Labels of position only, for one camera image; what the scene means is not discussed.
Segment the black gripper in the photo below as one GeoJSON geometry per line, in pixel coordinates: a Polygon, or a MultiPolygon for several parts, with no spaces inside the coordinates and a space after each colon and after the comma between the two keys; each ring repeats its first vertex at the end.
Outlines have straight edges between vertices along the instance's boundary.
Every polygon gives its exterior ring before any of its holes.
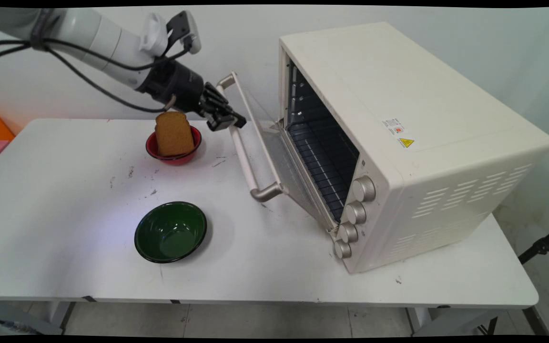
{"type": "Polygon", "coordinates": [[[174,98],[171,107],[177,111],[205,111],[207,127],[211,131],[226,130],[231,126],[242,128],[247,123],[246,117],[234,111],[210,82],[204,83],[198,73],[176,60],[152,67],[136,91],[147,93],[164,105],[174,98]]]}

